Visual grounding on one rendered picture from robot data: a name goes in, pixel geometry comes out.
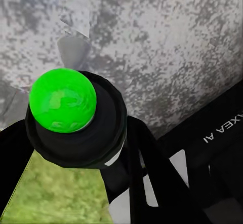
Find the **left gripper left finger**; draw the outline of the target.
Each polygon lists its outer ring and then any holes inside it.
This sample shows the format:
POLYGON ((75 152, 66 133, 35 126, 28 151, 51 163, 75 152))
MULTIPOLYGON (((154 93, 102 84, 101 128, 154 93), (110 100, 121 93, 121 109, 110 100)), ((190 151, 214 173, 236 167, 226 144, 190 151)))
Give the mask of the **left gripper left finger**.
POLYGON ((0 131, 0 216, 33 151, 35 148, 27 136, 25 120, 0 131))

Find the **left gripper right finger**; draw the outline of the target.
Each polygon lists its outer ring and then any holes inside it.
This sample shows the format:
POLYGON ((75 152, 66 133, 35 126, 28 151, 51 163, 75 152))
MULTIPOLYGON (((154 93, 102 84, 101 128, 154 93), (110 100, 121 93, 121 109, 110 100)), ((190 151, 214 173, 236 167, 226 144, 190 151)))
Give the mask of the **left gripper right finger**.
POLYGON ((127 116, 131 224, 212 224, 146 124, 127 116), (139 151, 158 206, 147 204, 139 151))

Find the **insectifuge atomizer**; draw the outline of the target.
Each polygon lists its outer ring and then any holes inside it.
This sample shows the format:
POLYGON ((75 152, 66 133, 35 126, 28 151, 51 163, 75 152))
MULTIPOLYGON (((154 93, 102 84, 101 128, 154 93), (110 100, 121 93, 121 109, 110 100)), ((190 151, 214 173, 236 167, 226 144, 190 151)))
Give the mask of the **insectifuge atomizer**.
POLYGON ((63 68, 33 84, 27 136, 43 159, 62 168, 105 169, 117 161, 127 129, 121 92, 108 80, 80 71, 91 44, 73 35, 57 41, 63 68))

